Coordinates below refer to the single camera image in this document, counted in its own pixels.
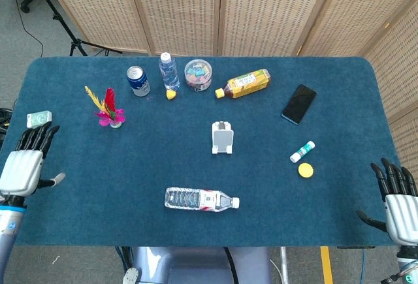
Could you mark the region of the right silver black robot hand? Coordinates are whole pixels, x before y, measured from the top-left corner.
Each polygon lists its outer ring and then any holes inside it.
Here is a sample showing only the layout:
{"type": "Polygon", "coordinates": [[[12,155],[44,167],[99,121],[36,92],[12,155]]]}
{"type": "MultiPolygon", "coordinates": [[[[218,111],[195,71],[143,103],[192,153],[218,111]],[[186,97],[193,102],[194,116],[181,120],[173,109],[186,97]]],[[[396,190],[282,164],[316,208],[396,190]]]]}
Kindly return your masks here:
{"type": "Polygon", "coordinates": [[[384,169],[372,163],[386,221],[378,221],[357,210],[360,220],[389,235],[397,245],[417,246],[417,186],[412,173],[405,167],[398,168],[386,158],[381,162],[384,169]]]}

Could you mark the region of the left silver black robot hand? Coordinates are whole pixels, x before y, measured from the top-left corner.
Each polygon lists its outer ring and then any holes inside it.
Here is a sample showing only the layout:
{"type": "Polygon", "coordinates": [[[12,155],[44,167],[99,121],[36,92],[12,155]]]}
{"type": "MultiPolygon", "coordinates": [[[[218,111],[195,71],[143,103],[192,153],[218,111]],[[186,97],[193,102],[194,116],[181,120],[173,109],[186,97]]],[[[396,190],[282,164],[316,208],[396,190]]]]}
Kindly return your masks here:
{"type": "Polygon", "coordinates": [[[59,126],[47,122],[23,132],[5,162],[1,173],[1,192],[5,195],[28,197],[37,189],[54,187],[65,178],[61,172],[54,178],[42,180],[40,173],[54,135],[59,126]]]}

